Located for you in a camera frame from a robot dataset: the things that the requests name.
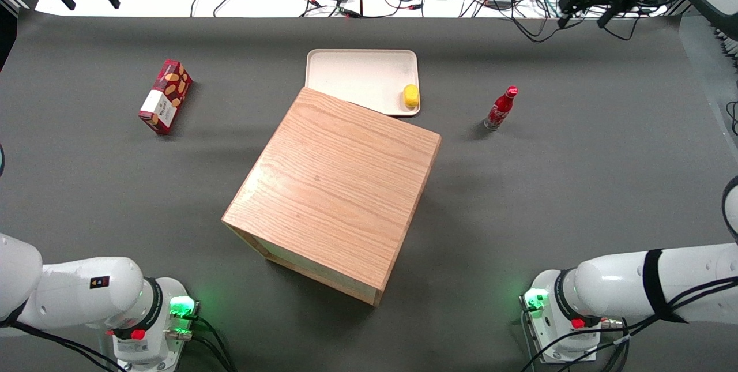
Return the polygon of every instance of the bottle label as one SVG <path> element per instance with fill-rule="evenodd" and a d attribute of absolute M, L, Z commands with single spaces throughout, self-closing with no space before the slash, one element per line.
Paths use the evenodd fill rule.
<path fill-rule="evenodd" d="M 498 106 L 492 106 L 492 110 L 490 111 L 490 116 L 487 117 L 488 120 L 490 120 L 490 125 L 493 127 L 500 127 L 500 125 L 503 123 L 503 120 L 505 117 L 507 117 L 508 112 L 501 112 L 500 108 Z"/>

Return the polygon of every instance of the wooden crate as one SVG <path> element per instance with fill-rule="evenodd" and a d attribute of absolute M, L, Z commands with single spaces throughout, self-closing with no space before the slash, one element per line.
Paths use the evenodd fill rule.
<path fill-rule="evenodd" d="M 376 306 L 439 147 L 303 88 L 221 220 L 270 261 Z"/>

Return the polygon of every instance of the red button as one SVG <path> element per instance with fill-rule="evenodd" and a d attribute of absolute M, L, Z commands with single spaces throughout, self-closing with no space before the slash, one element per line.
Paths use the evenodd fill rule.
<path fill-rule="evenodd" d="M 131 332 L 131 339 L 133 340 L 142 340 L 143 337 L 146 336 L 145 330 L 136 329 Z"/>
<path fill-rule="evenodd" d="M 573 328 L 583 328 L 583 327 L 585 327 L 585 320 L 583 320 L 583 319 L 572 319 L 571 320 L 571 327 L 573 327 Z"/>

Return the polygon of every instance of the gray mat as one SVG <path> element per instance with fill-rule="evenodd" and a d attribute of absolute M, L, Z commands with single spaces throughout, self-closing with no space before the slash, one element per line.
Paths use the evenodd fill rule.
<path fill-rule="evenodd" d="M 720 196 L 738 166 L 668 20 L 642 20 L 627 43 L 585 24 L 538 46 L 482 19 L 22 20 L 0 74 L 2 231 L 45 262 L 123 255 L 178 278 L 242 371 L 515 372 L 517 294 L 541 270 L 730 241 Z M 423 111 L 409 121 L 443 136 L 377 309 L 264 261 L 219 222 L 314 48 L 415 51 Z M 162 138 L 137 111 L 167 57 L 197 85 Z M 515 109 L 485 135 L 508 85 Z M 84 327 L 60 333 L 96 344 Z M 659 323 L 625 370 L 735 370 L 735 334 Z M 4 370 L 95 370 L 32 337 L 2 340 L 0 356 Z M 193 344 L 180 370 L 218 367 Z"/>

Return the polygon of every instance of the yellow object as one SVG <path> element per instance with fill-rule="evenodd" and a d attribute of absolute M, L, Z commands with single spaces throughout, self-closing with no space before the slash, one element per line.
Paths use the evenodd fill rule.
<path fill-rule="evenodd" d="M 420 91 L 417 90 L 416 85 L 406 85 L 405 89 L 402 90 L 402 98 L 405 100 L 406 106 L 415 108 L 420 104 Z"/>

